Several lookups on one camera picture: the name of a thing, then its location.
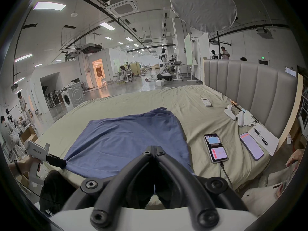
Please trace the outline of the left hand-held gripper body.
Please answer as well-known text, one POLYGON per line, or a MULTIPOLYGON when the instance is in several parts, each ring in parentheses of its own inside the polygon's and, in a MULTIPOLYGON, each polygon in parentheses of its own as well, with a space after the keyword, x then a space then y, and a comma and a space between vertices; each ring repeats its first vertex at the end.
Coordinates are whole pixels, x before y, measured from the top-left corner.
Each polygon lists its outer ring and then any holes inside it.
MULTIPOLYGON (((31 155, 32 158, 36 158, 40 162, 47 162, 48 164, 55 167, 60 167, 60 158, 49 154, 50 145, 48 143, 46 143, 45 147, 42 147, 31 140, 26 140, 24 146, 27 154, 31 155)), ((41 163, 34 162, 31 165, 28 178, 29 181, 44 186, 44 179, 41 179, 37 176, 37 169, 39 164, 41 163)))

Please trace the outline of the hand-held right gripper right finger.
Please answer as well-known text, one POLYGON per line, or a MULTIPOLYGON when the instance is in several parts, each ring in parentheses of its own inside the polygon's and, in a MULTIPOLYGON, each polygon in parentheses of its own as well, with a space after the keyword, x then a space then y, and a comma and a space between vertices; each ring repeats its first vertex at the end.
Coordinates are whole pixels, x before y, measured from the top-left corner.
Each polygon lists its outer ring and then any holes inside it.
POLYGON ((193 228, 217 228, 220 221, 230 228, 235 214, 248 213, 224 178, 195 176, 160 146, 155 146, 155 162, 173 184, 170 206, 186 206, 193 228))

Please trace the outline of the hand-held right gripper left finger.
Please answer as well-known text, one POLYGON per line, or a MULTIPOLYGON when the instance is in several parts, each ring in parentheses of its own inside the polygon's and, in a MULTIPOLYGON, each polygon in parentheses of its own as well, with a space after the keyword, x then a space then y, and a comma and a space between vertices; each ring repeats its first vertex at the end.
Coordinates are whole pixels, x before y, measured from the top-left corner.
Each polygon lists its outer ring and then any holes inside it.
POLYGON ((112 227, 119 219, 122 207, 144 209, 153 193, 150 163, 151 151, 145 151, 129 162, 117 175, 106 178, 90 177, 69 197, 62 211, 93 207, 90 224, 112 227))

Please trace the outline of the person's left hand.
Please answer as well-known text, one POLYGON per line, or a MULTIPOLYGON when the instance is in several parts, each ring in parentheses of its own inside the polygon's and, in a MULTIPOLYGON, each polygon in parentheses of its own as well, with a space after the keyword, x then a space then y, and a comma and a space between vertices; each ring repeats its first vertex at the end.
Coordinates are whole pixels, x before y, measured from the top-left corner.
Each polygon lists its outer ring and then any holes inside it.
POLYGON ((14 162, 14 164, 17 170, 17 175, 22 175, 24 173, 29 173, 34 164, 42 164, 42 161, 32 155, 27 155, 24 159, 14 162))

